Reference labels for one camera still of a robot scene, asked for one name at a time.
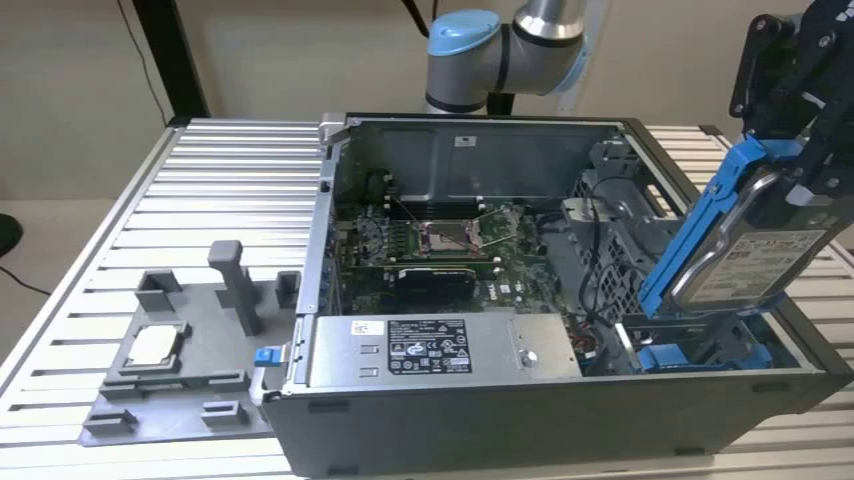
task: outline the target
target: beige wall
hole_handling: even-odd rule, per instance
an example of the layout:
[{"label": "beige wall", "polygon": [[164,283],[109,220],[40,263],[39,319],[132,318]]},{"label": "beige wall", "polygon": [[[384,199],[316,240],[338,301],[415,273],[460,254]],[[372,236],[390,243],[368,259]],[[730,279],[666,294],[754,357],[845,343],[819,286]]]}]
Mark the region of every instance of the beige wall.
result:
[{"label": "beige wall", "polygon": [[761,13],[802,12],[809,4],[611,0],[578,113],[630,115],[657,125],[713,124],[737,134],[727,108],[747,24]]},{"label": "beige wall", "polygon": [[0,199],[117,195],[161,131],[116,3],[0,2]]}]

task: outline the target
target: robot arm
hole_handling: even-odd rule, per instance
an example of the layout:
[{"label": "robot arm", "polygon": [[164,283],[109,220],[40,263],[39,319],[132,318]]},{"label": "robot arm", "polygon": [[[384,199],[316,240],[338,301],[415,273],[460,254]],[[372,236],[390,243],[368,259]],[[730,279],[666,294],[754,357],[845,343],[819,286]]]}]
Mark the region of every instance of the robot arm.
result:
[{"label": "robot arm", "polygon": [[[770,309],[854,221],[854,6],[750,24],[737,144],[641,290],[647,316]],[[802,133],[809,127],[809,140]]]},{"label": "robot arm", "polygon": [[583,13],[583,0],[528,0],[512,24],[487,10],[440,16],[428,42],[428,111],[476,113],[490,93],[566,90],[587,59]]}]

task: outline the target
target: slotted aluminum surface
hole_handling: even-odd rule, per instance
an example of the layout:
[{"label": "slotted aluminum surface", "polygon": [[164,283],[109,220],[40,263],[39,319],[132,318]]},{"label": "slotted aluminum surface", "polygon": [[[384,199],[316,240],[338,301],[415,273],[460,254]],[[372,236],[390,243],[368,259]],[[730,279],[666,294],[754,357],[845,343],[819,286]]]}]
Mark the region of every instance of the slotted aluminum surface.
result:
[{"label": "slotted aluminum surface", "polygon": [[[650,130],[702,188],[725,141],[695,127]],[[206,246],[219,238],[243,241],[256,279],[302,265],[319,167],[315,138],[311,123],[197,120],[167,132],[0,370],[8,380],[0,478],[296,478],[272,438],[89,449],[75,439],[136,308],[131,290],[143,269],[173,268],[183,282],[216,281],[204,260]],[[830,247],[789,289],[851,363],[853,264]],[[770,419],[714,457],[407,476],[546,477],[853,478],[854,388],[803,415]]]}]

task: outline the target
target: black cable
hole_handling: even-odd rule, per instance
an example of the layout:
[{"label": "black cable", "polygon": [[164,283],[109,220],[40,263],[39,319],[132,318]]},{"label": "black cable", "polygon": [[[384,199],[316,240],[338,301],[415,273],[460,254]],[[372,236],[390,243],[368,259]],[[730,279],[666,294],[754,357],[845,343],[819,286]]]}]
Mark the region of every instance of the black cable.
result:
[{"label": "black cable", "polygon": [[418,10],[418,5],[415,5],[415,0],[400,0],[406,10],[410,12],[410,17],[412,17],[412,21],[415,22],[415,26],[418,27],[418,31],[424,38],[430,38],[430,29],[427,28],[427,24],[424,23],[424,17],[422,17],[422,12]]},{"label": "black cable", "polygon": [[143,55],[143,49],[139,46],[139,42],[136,41],[136,36],[133,35],[133,30],[131,29],[131,22],[128,21],[128,16],[124,13],[124,6],[121,5],[121,0],[116,0],[116,5],[119,5],[119,12],[121,12],[121,20],[124,21],[124,27],[128,30],[128,35],[131,37],[131,41],[133,42],[133,48],[136,48],[136,53],[139,54],[139,59],[143,63],[143,73],[145,74],[145,83],[148,84],[148,91],[151,92],[151,98],[155,100],[155,105],[157,105],[157,110],[160,111],[160,120],[163,120],[163,126],[165,127],[165,112],[163,111],[163,105],[160,105],[160,99],[157,98],[157,94],[155,93],[155,87],[151,84],[151,74],[148,73],[148,63],[145,62],[145,55]]},{"label": "black cable", "polygon": [[41,295],[47,295],[48,297],[51,296],[51,292],[48,292],[47,290],[41,290],[39,287],[33,287],[32,285],[29,285],[20,278],[17,278],[17,275],[15,275],[8,268],[0,267],[0,272],[5,273],[9,276],[9,278],[15,280],[15,283],[17,283],[25,289],[32,290],[33,292],[37,292]]}]

